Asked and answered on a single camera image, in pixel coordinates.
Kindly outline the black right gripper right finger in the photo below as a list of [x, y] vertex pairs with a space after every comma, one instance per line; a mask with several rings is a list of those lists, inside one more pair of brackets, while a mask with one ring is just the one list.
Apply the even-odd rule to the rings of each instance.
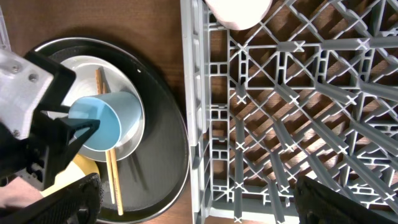
[[298, 178], [294, 203], [300, 224], [396, 224], [307, 176]]

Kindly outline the yellow bowl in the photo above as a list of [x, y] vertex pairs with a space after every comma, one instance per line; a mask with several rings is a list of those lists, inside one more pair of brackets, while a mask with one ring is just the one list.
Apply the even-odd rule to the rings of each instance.
[[40, 194], [46, 197], [91, 173], [100, 173], [95, 161], [77, 154], [66, 169], [56, 175], [54, 184]]

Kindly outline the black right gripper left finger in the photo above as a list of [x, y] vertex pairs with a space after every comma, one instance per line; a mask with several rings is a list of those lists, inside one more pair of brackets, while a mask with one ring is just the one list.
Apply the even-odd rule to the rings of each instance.
[[55, 193], [1, 217], [1, 223], [96, 223], [103, 191], [100, 176], [89, 174]]

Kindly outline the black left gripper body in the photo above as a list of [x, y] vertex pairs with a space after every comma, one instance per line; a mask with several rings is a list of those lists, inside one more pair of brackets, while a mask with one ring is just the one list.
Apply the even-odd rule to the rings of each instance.
[[13, 52], [1, 51], [1, 177], [16, 174], [28, 183], [33, 150], [29, 146], [32, 120], [53, 78], [49, 72]]

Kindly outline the blue cup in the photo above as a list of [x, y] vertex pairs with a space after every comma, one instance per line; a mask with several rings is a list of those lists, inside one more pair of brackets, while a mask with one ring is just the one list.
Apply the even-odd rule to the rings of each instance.
[[98, 152], [116, 147], [141, 115], [139, 99], [124, 91], [79, 98], [68, 113], [69, 118], [99, 121], [99, 128], [84, 143], [88, 149]]

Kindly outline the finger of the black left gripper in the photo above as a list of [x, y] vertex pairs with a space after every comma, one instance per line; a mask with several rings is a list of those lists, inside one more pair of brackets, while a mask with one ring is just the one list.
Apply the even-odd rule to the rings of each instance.
[[24, 58], [49, 72], [50, 77], [53, 78], [35, 110], [69, 112], [70, 107], [62, 105], [62, 102], [76, 79], [75, 72], [35, 51], [26, 53]]
[[27, 173], [35, 179], [29, 183], [39, 190], [51, 187], [56, 175], [66, 169], [99, 126], [98, 119], [52, 119], [35, 112], [29, 136], [33, 158], [27, 167]]

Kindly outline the pink cup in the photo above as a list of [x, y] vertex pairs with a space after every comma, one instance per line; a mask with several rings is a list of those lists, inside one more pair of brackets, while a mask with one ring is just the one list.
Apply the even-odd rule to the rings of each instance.
[[205, 0], [216, 20], [231, 30], [245, 30], [268, 13], [272, 0]]

